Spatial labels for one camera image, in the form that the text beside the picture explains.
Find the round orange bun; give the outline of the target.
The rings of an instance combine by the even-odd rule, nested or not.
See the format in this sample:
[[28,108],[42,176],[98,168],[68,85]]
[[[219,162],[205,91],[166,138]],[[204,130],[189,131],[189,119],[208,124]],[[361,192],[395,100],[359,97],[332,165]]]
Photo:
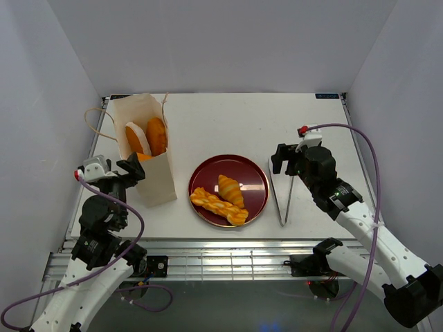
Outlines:
[[138,160],[139,160],[140,162],[143,162],[143,161],[147,161],[147,160],[152,159],[152,156],[149,156],[149,155],[147,155],[147,154],[136,153],[136,155],[137,155],[137,158],[138,158]]

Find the cream paper bag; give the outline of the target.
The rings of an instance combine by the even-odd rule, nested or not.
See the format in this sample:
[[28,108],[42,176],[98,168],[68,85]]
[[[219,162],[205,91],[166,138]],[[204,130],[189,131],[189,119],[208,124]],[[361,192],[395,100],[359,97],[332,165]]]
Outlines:
[[110,117],[114,126],[113,134],[103,133],[101,136],[116,143],[118,155],[122,159],[127,159],[131,151],[125,135],[125,125],[133,122],[145,132],[147,122],[154,118],[160,118],[166,127],[168,136],[167,151],[152,159],[141,162],[145,171],[145,179],[138,182],[136,190],[141,197],[141,201],[147,207],[153,207],[177,198],[172,172],[172,157],[169,145],[168,122],[165,117],[164,105],[167,98],[159,102],[149,93],[128,95],[125,98],[109,100],[105,114]]

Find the long white-edged bread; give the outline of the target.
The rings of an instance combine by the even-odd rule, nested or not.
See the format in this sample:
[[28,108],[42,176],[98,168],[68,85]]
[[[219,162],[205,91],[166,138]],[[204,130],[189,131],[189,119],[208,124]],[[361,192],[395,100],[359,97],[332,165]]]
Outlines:
[[125,125],[125,135],[132,152],[151,156],[151,149],[145,132],[137,124],[128,122]]

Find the metal tongs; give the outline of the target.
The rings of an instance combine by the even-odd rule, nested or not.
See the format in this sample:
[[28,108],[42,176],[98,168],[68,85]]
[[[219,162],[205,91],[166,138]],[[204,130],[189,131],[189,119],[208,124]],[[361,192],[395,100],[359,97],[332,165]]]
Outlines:
[[273,193],[275,205],[278,211],[280,226],[286,226],[291,211],[291,197],[293,192],[294,176],[287,176],[284,172],[273,173],[273,163],[271,158],[268,161],[271,191]]

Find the long braided pastry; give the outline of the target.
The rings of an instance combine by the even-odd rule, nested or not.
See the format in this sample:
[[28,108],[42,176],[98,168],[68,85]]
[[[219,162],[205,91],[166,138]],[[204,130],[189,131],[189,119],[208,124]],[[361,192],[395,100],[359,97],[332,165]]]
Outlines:
[[162,119],[154,117],[147,122],[146,138],[152,156],[158,156],[167,151],[168,136]]

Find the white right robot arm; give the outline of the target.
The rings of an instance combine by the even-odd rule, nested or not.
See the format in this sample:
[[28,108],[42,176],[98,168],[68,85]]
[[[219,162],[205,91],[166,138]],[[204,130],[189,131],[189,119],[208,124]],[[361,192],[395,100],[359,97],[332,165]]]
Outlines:
[[321,211],[366,250],[376,248],[377,265],[367,288],[383,301],[398,323],[412,328],[442,306],[442,265],[429,265],[384,224],[375,221],[363,197],[337,176],[336,161],[329,149],[279,144],[271,162],[274,174],[279,174],[283,162],[287,162],[286,175],[301,179]]

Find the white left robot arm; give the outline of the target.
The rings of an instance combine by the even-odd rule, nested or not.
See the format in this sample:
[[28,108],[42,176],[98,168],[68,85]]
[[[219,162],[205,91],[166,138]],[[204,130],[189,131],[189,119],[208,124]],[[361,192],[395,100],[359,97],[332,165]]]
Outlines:
[[146,249],[137,240],[115,235],[127,227],[127,189],[145,178],[138,155],[117,162],[125,170],[112,170],[102,155],[90,158],[75,177],[92,196],[81,208],[80,236],[66,272],[43,313],[28,331],[86,331],[91,320],[120,284],[146,267]]

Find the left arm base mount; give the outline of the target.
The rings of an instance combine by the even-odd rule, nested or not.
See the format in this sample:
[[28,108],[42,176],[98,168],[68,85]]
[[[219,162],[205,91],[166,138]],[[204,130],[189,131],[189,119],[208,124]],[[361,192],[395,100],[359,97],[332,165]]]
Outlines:
[[168,275],[169,257],[164,255],[148,255],[140,264],[139,277],[164,278]]

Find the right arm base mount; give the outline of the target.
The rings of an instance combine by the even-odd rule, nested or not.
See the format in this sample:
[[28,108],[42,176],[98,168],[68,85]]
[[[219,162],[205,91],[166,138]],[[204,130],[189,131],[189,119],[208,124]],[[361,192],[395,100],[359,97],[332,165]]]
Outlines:
[[283,266],[290,268],[292,277],[320,277],[332,273],[326,259],[314,254],[290,255],[288,260],[283,262]]

